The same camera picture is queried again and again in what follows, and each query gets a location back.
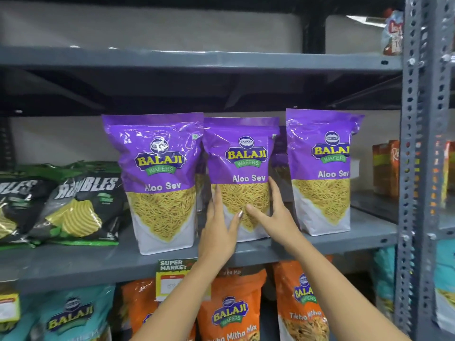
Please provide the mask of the person's left hand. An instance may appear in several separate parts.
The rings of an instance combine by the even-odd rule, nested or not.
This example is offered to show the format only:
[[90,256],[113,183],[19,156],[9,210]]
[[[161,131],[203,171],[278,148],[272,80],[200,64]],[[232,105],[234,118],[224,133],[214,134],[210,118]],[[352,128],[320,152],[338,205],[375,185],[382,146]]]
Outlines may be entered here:
[[237,244],[237,239],[229,237],[229,225],[225,223],[221,185],[217,184],[208,204],[206,223],[198,246],[198,262],[216,274],[233,255]]

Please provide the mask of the person's right hand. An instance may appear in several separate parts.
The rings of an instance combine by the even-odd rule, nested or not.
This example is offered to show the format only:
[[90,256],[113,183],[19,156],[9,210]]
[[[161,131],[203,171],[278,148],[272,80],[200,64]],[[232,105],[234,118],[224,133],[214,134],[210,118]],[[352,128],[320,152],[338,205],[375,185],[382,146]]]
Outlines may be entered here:
[[272,193],[272,215],[270,228],[264,228],[267,234],[287,251],[296,251],[299,241],[305,240],[291,213],[285,207],[278,185],[272,177],[268,178]]

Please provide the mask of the purple snack packet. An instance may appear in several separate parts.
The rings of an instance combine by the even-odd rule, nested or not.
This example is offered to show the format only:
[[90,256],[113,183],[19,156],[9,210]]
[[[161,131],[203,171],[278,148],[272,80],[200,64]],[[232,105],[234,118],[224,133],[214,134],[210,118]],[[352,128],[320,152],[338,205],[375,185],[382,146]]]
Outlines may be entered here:
[[286,109],[287,155],[299,226],[311,236],[350,231],[351,139],[362,114]]
[[190,248],[197,228],[202,113],[102,115],[143,256]]
[[279,133],[274,139],[274,147],[269,166],[270,176],[278,185],[283,202],[292,203],[293,189],[288,165],[287,134],[285,126],[279,126]]
[[211,190],[220,187],[225,223],[243,211],[237,242],[269,237],[246,211],[251,204],[270,214],[269,160],[279,135],[278,117],[204,117],[203,148]]

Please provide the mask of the person's left forearm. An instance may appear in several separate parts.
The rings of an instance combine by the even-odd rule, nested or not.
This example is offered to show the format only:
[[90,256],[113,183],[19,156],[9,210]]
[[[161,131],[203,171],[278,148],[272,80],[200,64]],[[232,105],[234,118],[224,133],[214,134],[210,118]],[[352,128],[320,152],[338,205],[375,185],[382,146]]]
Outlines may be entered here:
[[199,257],[130,341],[186,341],[206,291],[229,257]]

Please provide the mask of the person's right forearm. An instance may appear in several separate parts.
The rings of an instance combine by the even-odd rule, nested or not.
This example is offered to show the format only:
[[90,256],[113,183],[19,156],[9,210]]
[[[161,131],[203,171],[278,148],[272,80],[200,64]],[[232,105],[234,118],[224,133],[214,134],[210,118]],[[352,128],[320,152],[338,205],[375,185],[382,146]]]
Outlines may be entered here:
[[412,341],[300,232],[274,238],[302,266],[337,341]]

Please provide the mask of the yellow green price label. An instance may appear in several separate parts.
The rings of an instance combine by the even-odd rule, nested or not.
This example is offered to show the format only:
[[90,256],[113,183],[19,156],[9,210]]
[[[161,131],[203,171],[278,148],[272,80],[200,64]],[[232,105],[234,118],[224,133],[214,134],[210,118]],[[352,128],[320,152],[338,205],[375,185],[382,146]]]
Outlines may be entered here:
[[156,301],[163,302],[190,272],[196,258],[159,260],[155,276]]

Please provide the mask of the orange snack packet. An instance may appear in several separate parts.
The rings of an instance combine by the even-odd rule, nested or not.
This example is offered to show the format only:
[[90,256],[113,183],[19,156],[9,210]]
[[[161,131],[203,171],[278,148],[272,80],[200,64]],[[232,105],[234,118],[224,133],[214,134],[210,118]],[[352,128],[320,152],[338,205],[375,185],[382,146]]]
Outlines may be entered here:
[[132,337],[129,341],[136,341],[135,334],[160,305],[156,300],[156,279],[149,278],[127,283],[122,286],[122,295],[132,329]]
[[260,305],[266,270],[247,273],[226,268],[211,285],[211,298],[201,304],[197,325],[201,341],[260,341]]
[[329,341],[328,321],[297,261],[273,264],[280,341]]

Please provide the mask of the orange carton box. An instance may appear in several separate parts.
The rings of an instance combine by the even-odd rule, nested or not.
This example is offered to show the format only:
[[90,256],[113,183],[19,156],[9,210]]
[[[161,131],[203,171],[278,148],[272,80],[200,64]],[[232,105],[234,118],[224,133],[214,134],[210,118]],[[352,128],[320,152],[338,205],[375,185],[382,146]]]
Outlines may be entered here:
[[393,199],[398,199],[400,195],[400,141],[398,139],[389,141],[390,154],[390,176],[389,194]]
[[455,191],[455,141],[446,141],[442,169],[441,208],[446,208],[448,192]]
[[372,146],[373,191],[375,194],[390,195],[390,144]]

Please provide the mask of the teal snack packet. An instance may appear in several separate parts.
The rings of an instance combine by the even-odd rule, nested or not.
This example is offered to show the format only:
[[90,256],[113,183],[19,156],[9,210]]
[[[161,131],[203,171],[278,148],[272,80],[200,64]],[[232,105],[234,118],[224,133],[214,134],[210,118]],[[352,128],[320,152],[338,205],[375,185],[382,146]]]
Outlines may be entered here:
[[31,331],[36,320],[23,317],[19,321],[0,323],[0,341],[33,341]]
[[394,319],[395,247],[379,248],[373,254],[371,269],[375,305],[390,321]]
[[108,315],[114,285],[48,292],[39,298],[36,341],[112,341]]
[[437,243],[434,286],[436,323],[455,335],[455,239]]

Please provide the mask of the black chips bag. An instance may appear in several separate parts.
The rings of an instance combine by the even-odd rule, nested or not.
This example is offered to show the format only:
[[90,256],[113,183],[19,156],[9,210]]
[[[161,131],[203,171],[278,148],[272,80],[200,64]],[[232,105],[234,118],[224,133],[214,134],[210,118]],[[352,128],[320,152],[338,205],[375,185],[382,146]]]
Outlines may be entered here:
[[69,246],[115,246],[127,198],[121,173],[67,178],[51,192],[29,236]]
[[36,247],[29,233],[57,186],[41,175],[0,172],[0,250]]

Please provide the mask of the green chips bag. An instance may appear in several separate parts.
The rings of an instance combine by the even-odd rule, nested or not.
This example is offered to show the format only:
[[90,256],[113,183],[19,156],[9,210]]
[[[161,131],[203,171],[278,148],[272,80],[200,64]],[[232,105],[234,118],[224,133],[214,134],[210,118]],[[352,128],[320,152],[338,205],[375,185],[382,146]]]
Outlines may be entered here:
[[88,173],[121,173],[121,168],[116,161],[85,161],[80,160],[64,166],[45,164],[19,164],[15,167],[17,172],[23,172],[28,176],[38,176],[63,182],[67,178]]

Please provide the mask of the red white snack bag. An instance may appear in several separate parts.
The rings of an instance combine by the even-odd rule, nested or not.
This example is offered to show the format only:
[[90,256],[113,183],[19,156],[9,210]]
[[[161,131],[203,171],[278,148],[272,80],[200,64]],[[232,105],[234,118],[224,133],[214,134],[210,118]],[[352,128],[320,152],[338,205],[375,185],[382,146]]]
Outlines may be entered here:
[[397,56],[403,52],[404,13],[391,10],[385,20],[385,27],[381,34],[381,49],[385,56]]

